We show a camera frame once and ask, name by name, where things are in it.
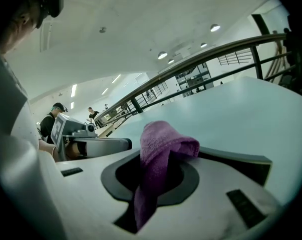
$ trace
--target purple towel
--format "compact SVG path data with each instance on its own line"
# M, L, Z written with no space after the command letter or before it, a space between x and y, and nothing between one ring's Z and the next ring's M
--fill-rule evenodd
M138 230L154 214L157 197L164 192L170 152L193 157L197 157L199 153L197 140L179 134L165 121L145 125L140 142L143 175L134 195L134 214Z

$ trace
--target metal railing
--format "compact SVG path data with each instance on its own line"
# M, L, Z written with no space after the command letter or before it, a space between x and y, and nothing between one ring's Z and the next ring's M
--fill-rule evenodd
M120 106L128 106L130 109L129 111L127 111L127 113L125 113L122 116L117 117L116 119L113 120L109 120L106 123L103 123L102 125L107 125L109 123L115 122L121 118L127 118L128 116L132 116L135 115L137 113L142 113L143 110L156 105L158 103L164 102L170 98L173 98L175 96L178 96L180 94L186 93L188 91L194 90L197 87L201 87L201 86L205 86L208 83L212 83L216 80L220 80L222 78L225 78L227 76L245 71L249 68L255 68L256 71L256 77L258 79L263 80L263 75L262 75L262 68L261 65L264 63L267 63L269 61L273 61L276 60L278 58L287 56L290 54L290 52L284 53L284 54L279 54L264 60L260 61L260 58L258 56L257 53L257 49L256 46L260 45L260 44L265 44L265 43L269 43L269 42L280 42L281 40L286 39L286 34L273 34L273 35L261 35L261 36L257 36L257 37L251 37L248 39L243 39L243 40L239 40L239 41L235 41L235 42L231 42L231 43L227 43L225 45L219 46L219 47L215 47L211 50L205 51L201 54L198 54L194 57L191 57L188 60L182 61L180 63L177 63L176 65L174 65L173 67L171 67L170 69L168 69L167 71L162 72L161 74L157 75L156 77L150 79L148 82L144 83L143 85L139 86L138 88L136 88L134 91L132 91L130 94L126 95L124 98L122 98L121 100L119 100L116 104L114 104L113 106L111 106L107 111L104 111L102 113L100 113L100 115L95 119L95 121L100 120L102 117L104 117L105 115L108 114L108 111L110 110L115 110ZM170 95L167 95L163 98L156 98L151 100L147 100L144 96L144 94L146 92L150 92L149 90L152 90L152 92L154 93L154 96L156 96L156 92L159 93L156 89L156 87L159 88L160 85L165 85L165 81L175 77L177 75L179 75L182 72L185 72L188 69L191 69L193 67L196 67L197 65L201 64L201 63L205 63L209 60L212 60L214 58L218 58L224 55L228 55L231 53L234 53L236 51L242 51L242 50L247 50L250 49L251 55L253 57L253 63L246 65L244 67L240 67L238 69L235 69L233 71L230 72L226 72L224 74L215 76L213 78L204 80L198 84L195 84L191 87L185 88L181 91L178 91L176 93L172 93ZM264 80L266 81L270 81L271 79L277 77L278 75L281 75L289 70L292 70L295 68L294 66L291 66L289 68L287 68L286 70L283 70L281 72L278 72L276 74L273 74L271 76L268 76L267 78L265 78Z
M252 53L250 48L239 50L237 52L235 51L233 53L218 58L220 65L249 63L251 59Z

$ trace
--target man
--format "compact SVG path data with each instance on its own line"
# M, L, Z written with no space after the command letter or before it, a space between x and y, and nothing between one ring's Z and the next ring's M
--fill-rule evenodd
M13 15L7 29L1 37L0 56L4 65L0 65L0 68L8 71L16 88L25 97L27 97L26 91L8 66L4 56L15 48L24 38L29 36L35 28L39 29L43 20L48 15L54 18L57 17L63 9L63 1L64 0L25 0ZM53 156L55 161L58 160L58 152L55 145L41 140L35 128L35 123L32 120L32 113L28 101L26 101L18 114L11 130L11 135L28 140L36 149L46 151ZM73 143L67 146L67 155L70 159L74 159L78 155L73 152Z
M99 114L99 112L94 111L91 107L89 107L87 110L89 111L90 115L89 115L89 119L86 119L86 121L94 123L94 118L96 117L97 114Z
M55 123L55 118L59 113L68 112L67 107L64 107L61 103L55 103L51 108L51 112L49 112L46 117L41 121L41 134L43 137L47 138L47 143L54 144L51 138L51 133L53 129L53 125Z

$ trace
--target white ceiling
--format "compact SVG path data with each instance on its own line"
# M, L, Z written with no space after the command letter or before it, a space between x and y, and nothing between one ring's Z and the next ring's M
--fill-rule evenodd
M101 86L101 78L120 73L160 71L183 47L195 54L202 42L214 45L265 1L65 0L62 13L46 18L7 59L36 101L74 83L100 78ZM213 23L221 29L212 33ZM168 57L158 60L160 51Z

